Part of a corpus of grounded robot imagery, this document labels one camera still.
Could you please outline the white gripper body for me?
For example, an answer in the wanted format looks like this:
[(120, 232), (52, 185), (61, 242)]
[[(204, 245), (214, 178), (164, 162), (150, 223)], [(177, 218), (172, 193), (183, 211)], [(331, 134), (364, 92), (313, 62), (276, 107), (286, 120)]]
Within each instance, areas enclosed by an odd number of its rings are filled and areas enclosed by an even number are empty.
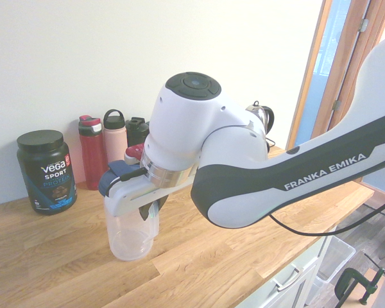
[(109, 192), (109, 197), (105, 196), (104, 205), (110, 215), (121, 216), (176, 192), (192, 182), (193, 177), (188, 177), (184, 183), (176, 187), (159, 188), (146, 177), (132, 178), (129, 181), (115, 184)]

